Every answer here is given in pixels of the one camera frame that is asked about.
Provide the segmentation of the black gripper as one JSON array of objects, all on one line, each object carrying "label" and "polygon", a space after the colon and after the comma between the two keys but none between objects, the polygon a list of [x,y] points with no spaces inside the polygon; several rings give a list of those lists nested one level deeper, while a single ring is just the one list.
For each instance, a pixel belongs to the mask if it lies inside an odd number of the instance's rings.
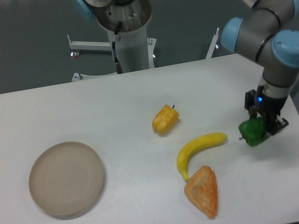
[{"label": "black gripper", "polygon": [[287,97],[273,98],[265,94],[265,88],[248,91],[245,94],[244,107],[248,111],[249,119],[255,119],[258,113],[264,120],[266,133],[273,136],[289,125],[288,121],[280,117],[281,110]]}]

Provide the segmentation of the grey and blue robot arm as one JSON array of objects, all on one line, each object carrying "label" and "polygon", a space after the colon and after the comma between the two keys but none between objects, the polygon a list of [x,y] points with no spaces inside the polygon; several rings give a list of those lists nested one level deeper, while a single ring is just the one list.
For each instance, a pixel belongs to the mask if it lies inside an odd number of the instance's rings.
[{"label": "grey and blue robot arm", "polygon": [[[109,50],[118,74],[152,68],[153,47],[147,36],[152,15],[149,0],[71,0],[77,11],[96,19],[108,43],[69,42],[72,50]],[[288,126],[281,110],[299,73],[299,32],[283,25],[299,12],[299,0],[243,0],[252,11],[248,19],[225,25],[221,44],[263,67],[256,90],[245,94],[250,119],[261,118],[262,132],[277,134]]]}]

